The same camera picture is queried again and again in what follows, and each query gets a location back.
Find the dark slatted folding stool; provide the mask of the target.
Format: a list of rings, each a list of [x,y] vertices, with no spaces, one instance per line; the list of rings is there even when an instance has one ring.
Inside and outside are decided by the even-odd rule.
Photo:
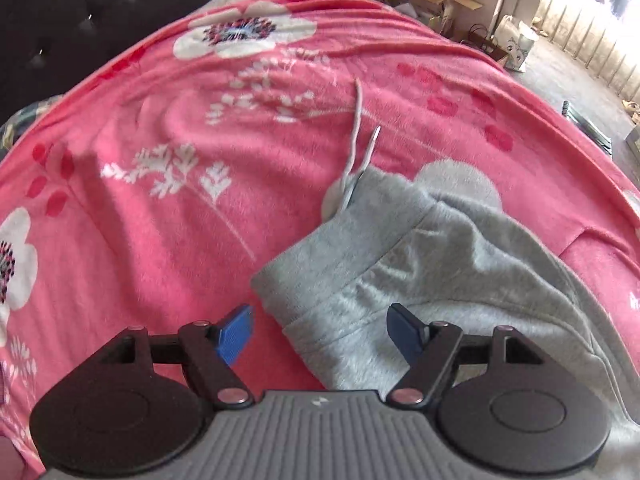
[[[561,114],[574,126],[576,126],[585,136],[597,145],[600,150],[607,154],[609,158],[613,157],[612,140],[606,136],[593,122],[580,114],[574,105],[568,101],[564,101],[561,108]]]

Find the pink floral fleece blanket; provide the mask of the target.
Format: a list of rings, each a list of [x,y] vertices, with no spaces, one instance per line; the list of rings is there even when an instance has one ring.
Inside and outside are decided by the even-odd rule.
[[[322,223],[350,155],[484,174],[610,316],[639,375],[639,193],[495,63],[371,0],[215,2],[62,98],[1,163],[1,474],[36,402],[129,325],[254,308],[253,390],[329,388],[252,281]]]

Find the metal balcony railing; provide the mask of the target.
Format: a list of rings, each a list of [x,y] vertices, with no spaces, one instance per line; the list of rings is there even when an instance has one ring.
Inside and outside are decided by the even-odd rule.
[[[605,11],[542,0],[533,29],[602,80],[616,96],[639,101],[639,41]]]

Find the white cartoon paper bag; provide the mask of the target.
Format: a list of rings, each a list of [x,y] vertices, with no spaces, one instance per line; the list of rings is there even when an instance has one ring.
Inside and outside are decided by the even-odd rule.
[[[521,72],[538,35],[528,25],[512,15],[505,15],[496,28],[494,38],[498,46],[506,52],[506,69]]]

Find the black tufted headboard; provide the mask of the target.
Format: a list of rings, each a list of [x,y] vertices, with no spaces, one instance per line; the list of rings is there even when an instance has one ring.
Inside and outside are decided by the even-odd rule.
[[[1,0],[1,117],[73,88],[210,0]]]

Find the grey sweatpants with drawstring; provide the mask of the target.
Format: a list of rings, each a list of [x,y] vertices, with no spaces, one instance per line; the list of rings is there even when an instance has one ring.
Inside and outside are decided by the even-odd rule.
[[[484,174],[467,184],[432,165],[414,180],[356,155],[326,192],[318,229],[255,274],[264,308],[329,388],[390,391],[404,370],[384,326],[401,302],[487,334],[514,323],[613,415],[602,479],[639,474],[639,375],[587,286],[502,210]]]

